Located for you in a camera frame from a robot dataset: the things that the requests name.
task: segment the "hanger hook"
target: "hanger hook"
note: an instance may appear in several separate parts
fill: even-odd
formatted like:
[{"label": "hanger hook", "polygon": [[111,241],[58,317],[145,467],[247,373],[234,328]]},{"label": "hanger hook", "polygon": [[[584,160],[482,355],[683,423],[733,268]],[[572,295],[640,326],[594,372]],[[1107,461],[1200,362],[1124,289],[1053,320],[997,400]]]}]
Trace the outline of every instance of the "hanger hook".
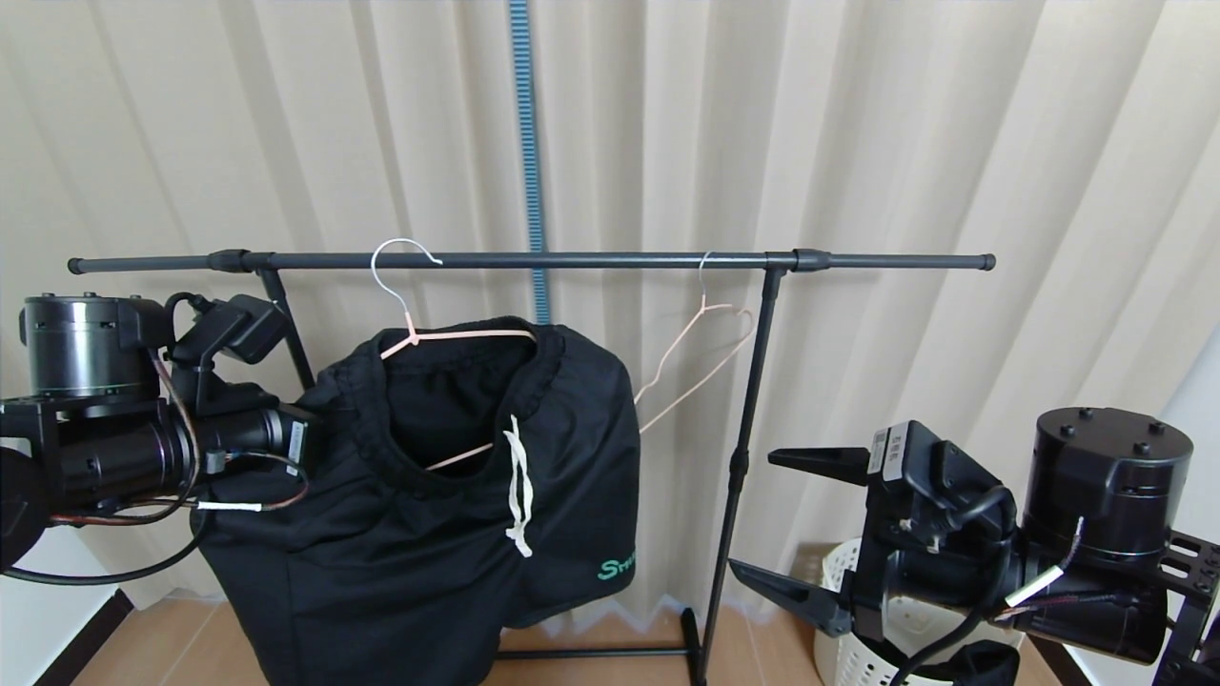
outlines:
[{"label": "hanger hook", "polygon": [[420,251],[422,251],[425,255],[427,255],[427,258],[429,260],[432,260],[434,264],[443,265],[444,262],[442,262],[440,260],[438,260],[418,240],[412,240],[410,238],[390,238],[389,240],[387,240],[387,242],[382,243],[381,245],[378,245],[377,249],[373,250],[372,259],[368,260],[368,269],[373,272],[373,281],[377,282],[377,286],[381,286],[382,291],[389,293],[390,295],[394,297],[395,300],[398,300],[399,303],[401,303],[401,305],[403,305],[403,314],[406,315],[407,328],[411,328],[412,332],[414,332],[414,327],[411,326],[411,310],[410,310],[410,308],[406,306],[406,300],[404,300],[401,295],[399,295],[398,293],[395,293],[393,288],[390,288],[389,286],[386,286],[386,282],[382,281],[381,276],[378,276],[378,273],[377,273],[377,255],[379,255],[381,251],[384,250],[387,245],[390,245],[393,243],[410,243],[411,245],[415,245],[416,248],[418,248]]},{"label": "hanger hook", "polygon": [[708,262],[708,258],[711,255],[711,250],[703,254],[703,259],[699,260],[699,289],[703,292],[700,297],[700,303],[708,304],[708,284],[703,282],[703,265]]}]

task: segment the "empty hanger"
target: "empty hanger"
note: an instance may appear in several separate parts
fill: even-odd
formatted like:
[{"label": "empty hanger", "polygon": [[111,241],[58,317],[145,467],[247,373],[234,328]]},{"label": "empty hanger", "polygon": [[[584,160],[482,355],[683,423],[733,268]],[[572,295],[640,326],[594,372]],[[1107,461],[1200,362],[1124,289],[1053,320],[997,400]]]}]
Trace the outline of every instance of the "empty hanger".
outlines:
[{"label": "empty hanger", "polygon": [[[653,376],[653,380],[649,381],[648,383],[645,383],[636,393],[636,400],[634,402],[636,402],[637,405],[639,404],[639,399],[644,397],[644,392],[648,391],[649,388],[651,388],[653,386],[656,386],[656,382],[661,380],[661,371],[665,369],[665,361],[670,359],[670,355],[678,347],[678,343],[681,343],[682,339],[686,338],[686,334],[691,332],[691,330],[694,327],[694,323],[697,321],[699,321],[699,319],[703,317],[703,315],[705,315],[705,314],[708,314],[708,312],[710,312],[712,310],[723,310],[723,309],[731,309],[731,308],[733,308],[733,305],[731,303],[720,303],[720,304],[716,304],[716,305],[709,305],[708,304],[708,284],[704,283],[704,281],[703,281],[703,265],[708,261],[708,256],[709,255],[711,255],[711,250],[708,250],[706,253],[704,253],[703,254],[703,259],[699,260],[699,288],[702,291],[702,294],[699,297],[699,311],[697,311],[694,314],[694,316],[691,317],[691,321],[687,322],[687,325],[682,330],[682,332],[678,333],[678,337],[675,338],[673,343],[670,344],[670,349],[665,350],[665,354],[661,355],[661,364],[656,365],[656,375]],[[733,355],[736,355],[738,353],[738,350],[741,350],[742,347],[745,345],[745,342],[749,341],[752,336],[754,336],[754,326],[755,326],[754,312],[752,310],[747,309],[747,308],[741,308],[741,309],[738,309],[733,314],[738,315],[738,316],[741,316],[741,315],[749,316],[750,317],[750,330],[745,332],[745,336],[743,336],[741,339],[737,341],[737,344],[733,345],[733,349],[730,350],[727,355],[725,355],[725,359],[720,360],[720,364],[717,364],[716,366],[711,367],[711,371],[709,371],[706,376],[704,376],[703,378],[699,380],[699,383],[695,383],[686,393],[678,395],[676,400],[673,400],[672,403],[670,403],[669,405],[666,405],[666,408],[664,410],[661,410],[656,416],[654,416],[653,419],[650,419],[644,426],[640,426],[639,427],[639,432],[640,433],[648,431],[648,428],[651,427],[654,424],[656,424],[658,420],[660,420],[662,416],[665,416],[666,414],[669,414],[670,410],[672,410],[673,408],[676,408],[678,405],[678,403],[681,403],[682,400],[686,400],[688,397],[691,397],[692,393],[694,393],[695,391],[698,391],[700,386],[703,386],[704,383],[706,383],[708,380],[711,378],[717,371],[720,371],[720,367],[722,367],[726,364],[728,364],[728,360],[733,359]]]},{"label": "empty hanger", "polygon": [[[533,333],[529,333],[528,331],[522,331],[522,330],[518,330],[518,328],[487,328],[487,330],[476,330],[476,331],[451,331],[451,332],[445,332],[445,333],[420,333],[415,328],[415,322],[411,321],[411,310],[410,310],[410,308],[406,306],[406,300],[404,300],[401,295],[399,295],[398,293],[395,293],[393,288],[386,286],[386,283],[381,280],[381,276],[377,275],[377,255],[379,255],[381,251],[384,250],[386,247],[389,245],[389,244],[392,244],[392,243],[410,243],[411,245],[415,245],[416,248],[418,248],[420,251],[422,251],[434,264],[438,264],[438,265],[443,265],[444,264],[438,258],[436,258],[432,253],[429,253],[427,248],[425,248],[418,242],[412,240],[410,238],[390,238],[389,240],[387,240],[387,242],[382,243],[381,245],[378,245],[376,250],[373,250],[372,260],[370,260],[370,262],[368,262],[368,269],[373,272],[373,280],[377,282],[377,286],[381,286],[382,291],[389,293],[390,295],[394,297],[395,300],[398,300],[399,303],[401,303],[401,305],[403,305],[403,315],[406,319],[406,338],[404,338],[404,339],[399,341],[398,343],[395,343],[395,344],[390,345],[389,348],[387,348],[386,352],[383,352],[381,354],[381,358],[383,360],[387,359],[387,358],[389,358],[390,355],[398,353],[403,348],[406,348],[407,345],[418,345],[423,341],[453,341],[453,339],[458,339],[458,338],[490,338],[490,337],[497,337],[497,336],[520,336],[520,337],[528,338],[528,339],[534,341],[534,342],[538,341],[537,338],[534,338]],[[440,460],[439,463],[437,463],[434,465],[429,465],[426,469],[428,471],[433,471],[433,470],[438,470],[438,469],[440,469],[443,466],[449,466],[449,465],[451,465],[451,464],[454,464],[456,461],[460,461],[460,460],[464,460],[466,458],[477,455],[479,453],[484,453],[487,450],[490,450],[492,446],[493,446],[493,443],[488,443],[486,446],[479,446],[478,448],[475,448],[472,450],[466,450],[465,453],[462,453],[460,455],[454,455],[451,458]]]}]

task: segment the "laundry basket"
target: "laundry basket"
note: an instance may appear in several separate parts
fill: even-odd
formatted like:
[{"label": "laundry basket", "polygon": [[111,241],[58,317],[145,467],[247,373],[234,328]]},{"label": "laundry basket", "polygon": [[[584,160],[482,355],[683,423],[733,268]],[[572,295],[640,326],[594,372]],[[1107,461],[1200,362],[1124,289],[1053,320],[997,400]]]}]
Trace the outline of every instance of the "laundry basket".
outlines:
[{"label": "laundry basket", "polygon": [[[822,560],[822,586],[838,591],[843,583],[843,572],[855,569],[860,557],[860,540],[853,538],[837,546]],[[887,605],[889,624],[886,625],[886,638],[898,649],[910,655],[928,646],[941,636],[961,624],[961,615],[937,605],[910,598],[891,598]],[[975,641],[996,641],[1019,647],[1022,634],[991,625],[975,629],[965,640],[928,659],[927,664],[942,663],[953,657],[958,648]],[[881,659],[865,646],[855,634],[844,634],[831,638],[821,631],[814,638],[814,664],[826,686],[884,686],[898,671],[898,665]],[[925,679],[911,675],[904,682],[908,686],[952,686],[949,681]]]}]

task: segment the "green logo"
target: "green logo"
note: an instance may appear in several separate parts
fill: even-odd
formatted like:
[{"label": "green logo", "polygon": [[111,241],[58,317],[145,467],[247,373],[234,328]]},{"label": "green logo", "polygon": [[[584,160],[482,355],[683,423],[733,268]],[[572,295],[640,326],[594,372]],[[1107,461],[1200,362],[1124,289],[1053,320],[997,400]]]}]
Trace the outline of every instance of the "green logo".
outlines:
[{"label": "green logo", "polygon": [[598,579],[601,581],[610,581],[615,576],[627,571],[636,564],[636,552],[632,551],[631,557],[619,561],[619,560],[606,560],[601,563],[601,572],[598,574]]}]

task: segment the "robotic arm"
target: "robotic arm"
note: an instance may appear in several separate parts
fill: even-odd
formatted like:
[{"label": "robotic arm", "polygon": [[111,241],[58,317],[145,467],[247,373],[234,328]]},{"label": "robotic arm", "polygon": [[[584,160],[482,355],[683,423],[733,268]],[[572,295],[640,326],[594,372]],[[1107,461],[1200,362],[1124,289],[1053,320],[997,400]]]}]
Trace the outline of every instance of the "robotic arm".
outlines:
[{"label": "robotic arm", "polygon": [[771,464],[867,488],[859,563],[837,593],[730,565],[748,587],[831,636],[884,641],[891,596],[967,613],[958,631],[911,655],[895,684],[981,621],[1152,664],[1174,592],[1185,603],[1154,684],[1216,685],[1220,627],[1199,640],[1220,546],[1171,529],[1192,449],[1185,433],[1146,415],[1046,413],[1020,529],[1008,488],[917,421],[878,431],[871,449],[775,450]]},{"label": "robotic arm", "polygon": [[[195,322],[176,341],[173,309],[182,301],[195,310]],[[22,447],[0,448],[0,570],[10,576],[88,585],[152,574],[176,560],[93,579],[13,565],[49,526],[129,526],[160,521],[179,507],[220,509],[192,500],[196,487],[276,460],[288,461],[276,469],[292,475],[312,469],[316,416],[215,372],[217,353],[256,364],[284,338],[290,322],[271,303],[178,293],[162,306],[138,297],[46,293],[26,299],[18,325],[33,393],[0,402],[0,436]],[[157,356],[162,348],[172,375]],[[170,400],[161,397],[162,382]],[[251,455],[259,459],[237,459]],[[165,496],[173,499],[159,499]],[[120,514],[157,504],[163,507],[152,515]]]}]

